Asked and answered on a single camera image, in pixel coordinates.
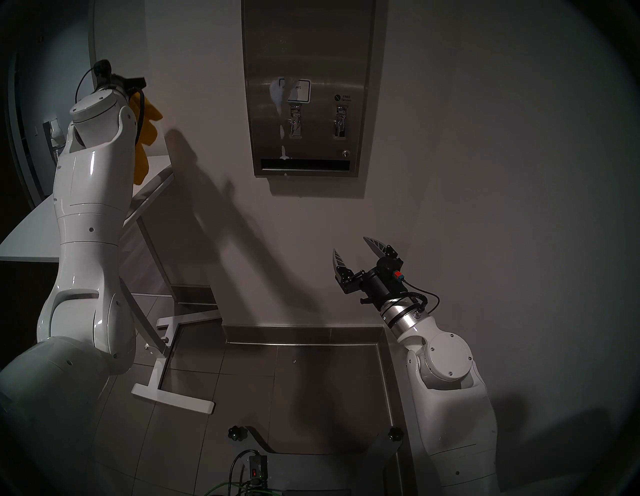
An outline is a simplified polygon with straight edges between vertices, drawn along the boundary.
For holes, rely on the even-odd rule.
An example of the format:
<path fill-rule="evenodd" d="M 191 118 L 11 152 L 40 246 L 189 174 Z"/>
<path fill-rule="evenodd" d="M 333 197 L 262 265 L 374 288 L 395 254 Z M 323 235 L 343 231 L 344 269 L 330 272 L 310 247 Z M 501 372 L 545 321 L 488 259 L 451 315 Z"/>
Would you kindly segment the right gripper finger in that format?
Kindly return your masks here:
<path fill-rule="evenodd" d="M 335 280 L 345 295 L 355 293 L 357 291 L 361 291 L 363 293 L 366 292 L 362 289 L 366 272 L 364 270 L 360 270 L 359 272 L 354 273 L 346 266 L 336 249 L 333 249 L 333 271 L 335 273 Z"/>
<path fill-rule="evenodd" d="M 389 244 L 384 244 L 377 239 L 371 237 L 363 237 L 365 243 L 378 256 L 377 266 L 385 268 L 388 271 L 401 271 L 403 260 L 399 257 L 397 251 Z"/>

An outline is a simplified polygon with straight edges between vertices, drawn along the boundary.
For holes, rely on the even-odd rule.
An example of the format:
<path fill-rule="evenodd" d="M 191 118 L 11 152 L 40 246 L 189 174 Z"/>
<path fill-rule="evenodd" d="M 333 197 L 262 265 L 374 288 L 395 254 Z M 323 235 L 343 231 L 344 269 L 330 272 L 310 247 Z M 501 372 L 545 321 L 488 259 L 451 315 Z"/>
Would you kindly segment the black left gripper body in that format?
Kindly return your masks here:
<path fill-rule="evenodd" d="M 132 84 L 129 82 L 129 79 L 117 74 L 110 74 L 109 76 L 102 77 L 102 89 L 112 89 L 117 91 L 126 99 L 130 99 L 133 94 Z"/>

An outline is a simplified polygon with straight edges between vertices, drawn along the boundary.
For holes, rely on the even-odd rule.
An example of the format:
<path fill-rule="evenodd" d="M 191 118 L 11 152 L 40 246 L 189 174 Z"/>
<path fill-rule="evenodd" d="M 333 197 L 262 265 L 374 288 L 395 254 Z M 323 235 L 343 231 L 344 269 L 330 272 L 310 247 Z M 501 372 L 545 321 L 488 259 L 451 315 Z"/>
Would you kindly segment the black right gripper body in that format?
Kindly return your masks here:
<path fill-rule="evenodd" d="M 398 279 L 398 269 L 389 269 L 383 266 L 376 266 L 364 273 L 361 277 L 358 288 L 366 297 L 360 298 L 360 304 L 382 307 L 387 301 L 401 298 L 401 294 L 407 291 L 402 283 L 403 275 Z"/>

